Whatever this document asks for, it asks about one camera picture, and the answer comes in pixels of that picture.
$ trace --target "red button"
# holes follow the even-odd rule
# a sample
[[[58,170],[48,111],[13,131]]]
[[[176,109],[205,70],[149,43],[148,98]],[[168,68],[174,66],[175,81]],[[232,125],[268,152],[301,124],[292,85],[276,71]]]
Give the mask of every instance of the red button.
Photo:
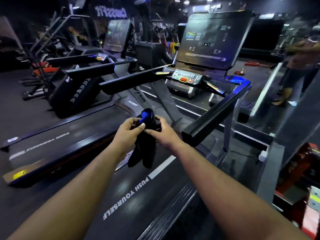
[[[182,77],[179,79],[179,81],[186,83],[188,81],[189,78],[186,77]]]

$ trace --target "person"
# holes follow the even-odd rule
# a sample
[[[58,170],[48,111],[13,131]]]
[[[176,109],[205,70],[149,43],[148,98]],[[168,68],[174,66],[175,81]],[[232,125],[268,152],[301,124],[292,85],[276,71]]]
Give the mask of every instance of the person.
[[[127,119],[113,141],[81,173],[34,212],[8,239],[82,239],[110,184],[116,166],[148,133],[180,160],[202,200],[229,239],[309,239],[256,194],[184,143],[163,117],[162,131]]]
[[[289,45],[286,52],[296,54],[287,64],[280,99],[272,102],[276,106],[283,105],[290,98],[294,85],[315,67],[320,56],[320,23],[312,28],[308,38]]]

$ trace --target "treadmill control panel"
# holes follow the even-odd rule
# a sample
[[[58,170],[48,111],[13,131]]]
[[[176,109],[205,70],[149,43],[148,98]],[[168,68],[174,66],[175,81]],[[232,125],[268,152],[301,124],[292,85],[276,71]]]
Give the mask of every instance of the treadmill control panel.
[[[108,58],[108,56],[105,55],[105,54],[98,53],[98,54],[96,55],[96,59],[97,59],[97,60],[100,60],[100,61],[105,61],[107,58]]]
[[[176,69],[171,78],[183,83],[197,85],[201,82],[203,75]]]

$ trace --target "finger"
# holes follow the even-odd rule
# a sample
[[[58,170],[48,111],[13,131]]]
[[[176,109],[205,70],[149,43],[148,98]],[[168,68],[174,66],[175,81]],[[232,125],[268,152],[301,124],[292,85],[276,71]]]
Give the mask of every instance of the finger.
[[[137,123],[139,120],[141,120],[141,119],[140,118],[129,118],[129,119],[126,119],[126,121],[123,122],[121,127],[130,130],[131,129],[131,125],[134,124],[134,123]]]
[[[166,119],[165,119],[164,117],[161,117],[161,116],[158,116],[158,115],[156,115],[155,117],[156,117],[157,120],[160,121],[160,123],[161,123],[161,128],[165,128],[166,126],[169,126],[168,123],[167,123],[167,121],[166,121]]]
[[[160,132],[157,132],[153,129],[145,129],[144,132],[149,134],[150,136],[152,136],[156,140],[158,140],[158,137],[160,136]]]
[[[132,130],[132,133],[135,136],[138,136],[138,134],[140,134],[141,132],[143,132],[144,128],[146,128],[146,124],[142,123],[141,125],[139,125],[137,128]]]

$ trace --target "white floor strip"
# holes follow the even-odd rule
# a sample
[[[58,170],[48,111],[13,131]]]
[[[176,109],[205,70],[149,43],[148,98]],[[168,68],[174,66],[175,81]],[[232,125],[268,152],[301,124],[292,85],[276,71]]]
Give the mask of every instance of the white floor strip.
[[[175,156],[171,155],[170,157],[168,157],[163,163],[161,163],[156,169],[154,169],[152,173],[148,175],[148,177],[150,179],[154,179],[154,177],[156,177],[163,169],[165,169],[166,166],[168,166],[174,159],[176,159]]]

